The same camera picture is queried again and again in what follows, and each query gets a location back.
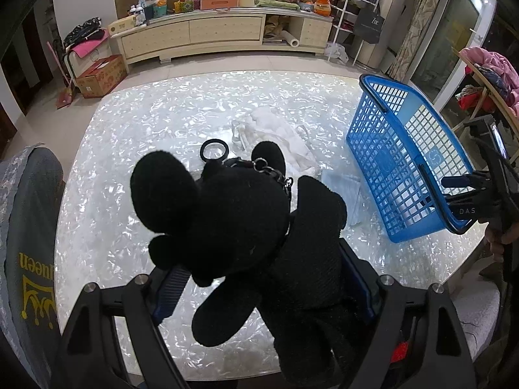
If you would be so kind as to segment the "blue plastic laundry basket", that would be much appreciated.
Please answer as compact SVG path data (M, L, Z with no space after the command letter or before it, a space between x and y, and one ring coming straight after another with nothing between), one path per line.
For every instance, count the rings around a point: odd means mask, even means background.
M446 229L466 233L448 198L468 192L447 188L445 177L470 174L472 164L429 101L404 83L371 74L359 78L362 96L346 134L392 242Z

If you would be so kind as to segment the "black plush toy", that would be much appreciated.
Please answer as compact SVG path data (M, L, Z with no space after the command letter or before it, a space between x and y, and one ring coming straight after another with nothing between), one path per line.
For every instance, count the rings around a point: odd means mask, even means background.
M192 319L196 342L221 345L258 312L287 381L323 384L340 371L350 384L373 322L340 250L346 205L308 176L298 179L291 203L285 171L270 141L255 146L252 162L207 162L199 179L172 154L154 151L132 172L131 198L154 234L152 262L186 270L210 289Z

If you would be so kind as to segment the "white cloth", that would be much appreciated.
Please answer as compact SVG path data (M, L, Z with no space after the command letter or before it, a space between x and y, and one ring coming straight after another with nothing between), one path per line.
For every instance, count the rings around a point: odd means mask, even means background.
M297 180L302 175L318 177L320 167L298 130L272 108L258 108L231 121L232 145L237 155L249 158L261 141L276 143L283 152L286 171Z

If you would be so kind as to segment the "wooden side table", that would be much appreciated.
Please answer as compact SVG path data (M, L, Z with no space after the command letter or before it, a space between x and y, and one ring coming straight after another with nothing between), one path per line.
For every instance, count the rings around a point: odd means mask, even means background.
M501 78L490 68L472 64L455 48L452 52L465 65L465 74L472 76L473 81L477 83L470 86L470 92L461 91L458 99L460 108L471 113L469 120L474 120L484 113L493 114L506 124L514 139L518 141L518 112L511 109L504 99L508 92Z

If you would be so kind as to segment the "pink clothes pile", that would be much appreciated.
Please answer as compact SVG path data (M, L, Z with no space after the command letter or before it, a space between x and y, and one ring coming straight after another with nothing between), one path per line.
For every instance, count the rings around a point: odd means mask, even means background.
M482 47L466 47L459 53L472 64L490 68L496 73L507 88L508 95L504 99L511 109L518 112L518 73L508 59L500 53L487 51Z

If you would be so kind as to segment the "black shopping bag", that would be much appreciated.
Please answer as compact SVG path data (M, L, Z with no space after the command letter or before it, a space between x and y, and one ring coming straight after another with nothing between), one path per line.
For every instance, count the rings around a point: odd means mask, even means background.
M380 41L384 18L369 7L362 8L354 24L354 35L368 44L377 44Z

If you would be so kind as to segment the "grey chair with yellow print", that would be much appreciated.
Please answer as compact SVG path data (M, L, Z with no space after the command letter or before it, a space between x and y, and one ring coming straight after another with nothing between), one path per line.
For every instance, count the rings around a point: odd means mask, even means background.
M63 190L63 167L47 147L1 163L1 334L40 388L50 385L61 338L54 245Z

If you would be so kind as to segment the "white metal shelf rack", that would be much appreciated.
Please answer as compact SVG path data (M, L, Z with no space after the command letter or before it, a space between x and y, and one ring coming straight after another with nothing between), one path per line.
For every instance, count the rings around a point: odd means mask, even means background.
M364 7L369 7L373 11L380 14L379 0L330 0L332 8L332 31L334 35L330 35L332 46L338 41L338 36L341 32L347 32L354 35L354 24L359 11ZM353 65L356 64L358 55L362 50L363 41L361 39L360 46L357 49L356 57Z

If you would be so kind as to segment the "beige patterned curtain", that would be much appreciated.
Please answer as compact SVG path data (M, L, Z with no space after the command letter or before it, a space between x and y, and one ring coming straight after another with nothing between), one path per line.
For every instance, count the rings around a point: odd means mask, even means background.
M403 82L440 0L415 0L409 29L387 75Z

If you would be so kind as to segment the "white paper roll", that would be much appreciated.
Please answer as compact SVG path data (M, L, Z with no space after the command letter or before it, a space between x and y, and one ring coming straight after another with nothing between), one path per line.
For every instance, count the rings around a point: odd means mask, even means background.
M287 30L282 30L280 32L280 37L291 47L297 48L300 46L300 41L294 35L292 35Z

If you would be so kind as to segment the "orange snack bag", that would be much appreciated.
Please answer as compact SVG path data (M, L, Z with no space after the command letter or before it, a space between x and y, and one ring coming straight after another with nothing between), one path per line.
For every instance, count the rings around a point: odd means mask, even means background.
M313 5L313 11L317 15L330 17L332 11L330 0L316 0Z

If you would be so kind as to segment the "cardboard box on floor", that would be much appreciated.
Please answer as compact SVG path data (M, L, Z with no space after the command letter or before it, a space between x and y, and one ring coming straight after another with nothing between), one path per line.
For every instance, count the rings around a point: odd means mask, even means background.
M126 76L123 57L114 54L94 62L76 81L85 99L96 99L110 93Z

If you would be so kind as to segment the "cream TV cabinet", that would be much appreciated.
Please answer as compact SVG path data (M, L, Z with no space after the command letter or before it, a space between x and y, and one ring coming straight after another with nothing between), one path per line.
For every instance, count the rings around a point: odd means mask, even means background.
M332 20L307 11L254 7L191 11L153 19L111 40L127 65L157 58L161 62L206 53L282 51L325 53ZM300 41L289 46L280 32Z

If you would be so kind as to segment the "black floral bag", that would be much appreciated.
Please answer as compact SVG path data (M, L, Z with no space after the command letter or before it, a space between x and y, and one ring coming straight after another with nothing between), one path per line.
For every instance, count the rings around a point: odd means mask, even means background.
M85 41L94 32L101 28L101 18L95 17L86 20L69 32L63 40L63 47L68 48Z

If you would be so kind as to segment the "pink storage box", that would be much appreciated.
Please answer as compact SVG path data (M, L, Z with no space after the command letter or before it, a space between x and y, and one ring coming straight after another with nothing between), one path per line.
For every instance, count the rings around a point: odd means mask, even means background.
M239 0L200 0L200 8L205 10L227 10L238 7Z

